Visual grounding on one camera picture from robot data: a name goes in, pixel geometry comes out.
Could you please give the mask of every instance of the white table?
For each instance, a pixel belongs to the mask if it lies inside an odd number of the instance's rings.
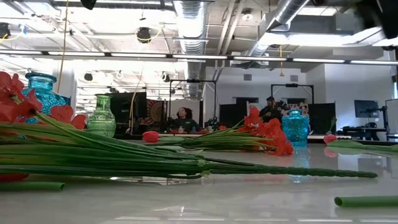
[[[343,209],[333,203],[336,196],[397,195],[398,160],[370,155],[332,158],[323,148],[310,144],[309,152],[285,157],[253,152],[205,155],[278,166],[305,163],[307,158],[310,167],[373,171],[379,177],[300,179],[262,174],[103,184],[66,181],[63,192],[1,192],[0,223],[398,223],[396,208]]]

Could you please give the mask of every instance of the ceiling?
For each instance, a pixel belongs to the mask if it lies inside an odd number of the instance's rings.
[[[208,42],[206,44],[206,54],[216,53],[229,1],[232,0],[216,0],[208,3],[208,18],[206,22],[206,38]],[[61,5],[65,4],[65,2],[61,0],[52,2],[26,0],[20,1],[18,4],[10,2],[13,1],[0,0],[0,22],[9,23],[11,38],[16,37],[17,39],[1,42],[0,50],[62,51],[66,7]],[[78,2],[72,3],[73,7],[68,8],[67,14],[66,51],[181,52],[180,42],[175,39],[178,37],[178,20],[176,14],[172,11],[129,8],[94,8],[90,11],[83,7],[74,7],[78,5]],[[278,0],[243,1],[243,8],[250,9],[252,19],[245,21],[241,18],[242,14],[240,12],[233,13],[233,16],[238,16],[239,20],[234,30],[234,38],[227,49],[227,54],[247,51],[256,43],[259,36],[262,35],[261,30],[259,31],[258,29],[258,26],[261,25],[262,16],[273,11],[277,7],[277,3]],[[336,6],[328,6],[320,11],[318,8],[308,6],[299,15],[301,15],[304,21],[319,24],[321,20],[319,18],[337,21],[335,19],[336,16],[333,16],[337,9]],[[308,16],[320,15],[326,12],[329,13],[326,16],[316,16],[319,21],[315,20],[314,16]],[[142,44],[136,39],[136,33],[140,27],[150,28],[151,36],[154,38],[148,44]],[[307,32],[306,29],[308,27],[316,26],[306,24],[304,28],[294,28],[295,32],[291,34]],[[321,41],[322,38],[319,36],[316,40]],[[269,47],[266,53],[275,57],[281,55],[284,57],[294,56],[303,58],[376,59],[382,56],[382,50],[380,47],[372,47],[371,45],[379,41],[377,39],[367,44],[355,45],[354,47],[283,44],[281,48]],[[3,61],[0,62],[0,69],[20,73],[21,75],[24,75],[28,68],[40,72],[52,73],[52,67],[49,67],[51,63],[53,63],[53,59],[50,58],[4,57]],[[123,91],[132,91],[134,89],[132,86],[138,85],[138,83],[139,86],[149,86],[154,87],[154,89],[166,87],[164,90],[151,93],[153,97],[163,97],[164,95],[168,95],[169,91],[167,87],[169,84],[162,81],[161,74],[167,73],[173,78],[179,79],[185,77],[183,74],[183,62],[97,61],[79,59],[75,60],[74,63],[82,70],[78,74],[78,86],[102,86],[101,88],[79,88],[78,94],[80,96],[78,99],[93,98],[85,95],[93,95],[95,91],[109,91],[107,86],[128,86]],[[269,64],[270,69],[277,67],[280,67],[280,63]],[[305,70],[308,65],[305,63],[286,63],[284,67]],[[92,82],[86,81],[83,78],[85,73],[93,74],[94,80]],[[182,90],[176,93],[176,95],[181,94],[182,96],[184,93],[184,89],[186,89],[184,83],[181,84],[181,87]]]

